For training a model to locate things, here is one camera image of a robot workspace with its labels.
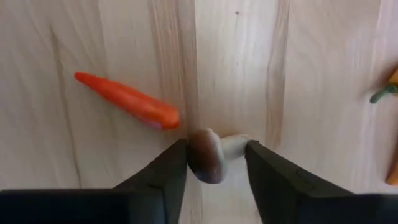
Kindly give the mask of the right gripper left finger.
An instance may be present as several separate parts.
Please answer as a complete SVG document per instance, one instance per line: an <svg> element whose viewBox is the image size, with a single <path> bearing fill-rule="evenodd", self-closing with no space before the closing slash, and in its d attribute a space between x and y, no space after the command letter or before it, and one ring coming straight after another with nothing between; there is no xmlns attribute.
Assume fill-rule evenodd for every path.
<svg viewBox="0 0 398 224"><path fill-rule="evenodd" d="M129 223L178 223L187 179L187 141L179 139L113 189L127 194Z"/></svg>

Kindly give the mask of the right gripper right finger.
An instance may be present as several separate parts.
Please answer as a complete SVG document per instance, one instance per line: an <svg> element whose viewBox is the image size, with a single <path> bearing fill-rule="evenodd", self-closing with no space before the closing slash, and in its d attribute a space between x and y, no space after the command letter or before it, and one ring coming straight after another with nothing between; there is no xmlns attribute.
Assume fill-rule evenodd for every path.
<svg viewBox="0 0 398 224"><path fill-rule="evenodd" d="M354 194L257 141L245 159L263 223L397 223L396 194Z"/></svg>

